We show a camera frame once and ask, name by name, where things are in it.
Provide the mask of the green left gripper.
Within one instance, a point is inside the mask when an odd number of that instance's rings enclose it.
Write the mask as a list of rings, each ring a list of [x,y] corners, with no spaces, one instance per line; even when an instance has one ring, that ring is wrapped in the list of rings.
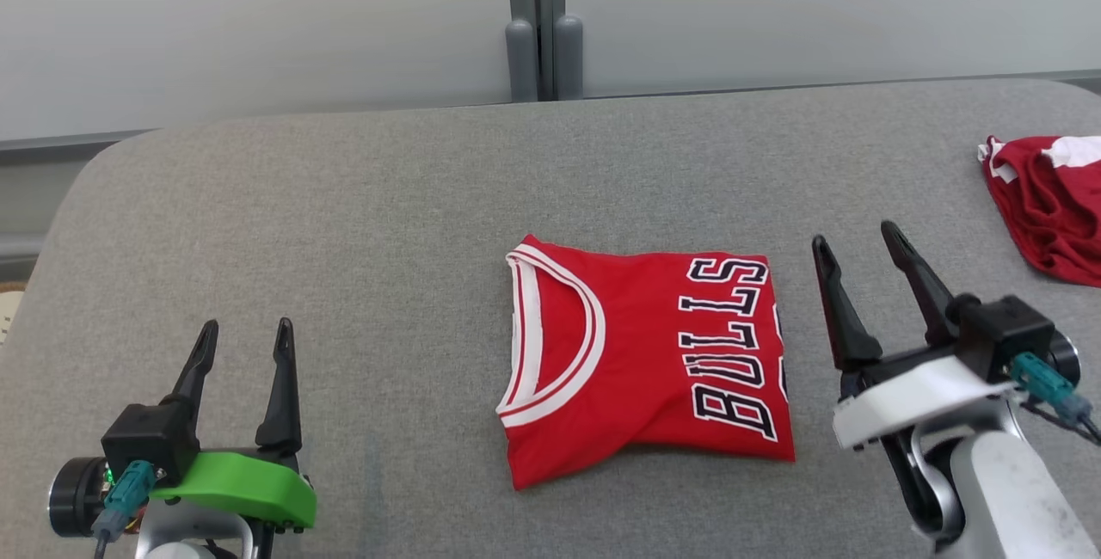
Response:
[[[175,386],[164,405],[178,405],[188,421],[197,421],[205,379],[212,370],[219,324],[208,320],[192,347]],[[255,431],[259,453],[296,458],[302,449],[299,430],[298,355],[290,317],[277,325],[273,347],[275,373],[268,410]],[[318,498],[305,476],[290,465],[273,464],[232,451],[204,451],[175,486],[155,486],[151,500],[178,498],[200,507],[235,513],[286,529],[310,529],[317,519]]]

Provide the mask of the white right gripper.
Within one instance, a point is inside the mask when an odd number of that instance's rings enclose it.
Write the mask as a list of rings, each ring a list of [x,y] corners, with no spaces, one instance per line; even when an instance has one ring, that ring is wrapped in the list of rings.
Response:
[[[898,224],[884,219],[880,230],[889,256],[905,274],[913,299],[919,305],[926,325],[926,343],[931,347],[951,344],[958,337],[958,327],[946,313],[953,300],[952,293]],[[883,348],[860,320],[843,288],[840,265],[824,235],[813,238],[811,254],[821,289],[833,368],[842,372],[840,398],[833,407],[831,421],[833,437],[841,448],[855,448],[889,434],[915,428],[923,421],[948,421],[950,418],[964,421],[964,409],[986,402],[990,396],[1002,402],[1002,408],[1009,413],[1009,421],[1004,421],[1001,430],[1021,438],[1020,424],[1009,403],[1012,384],[991,384],[955,355],[925,360],[895,379],[862,386],[864,375],[858,371],[877,363],[883,357]]]

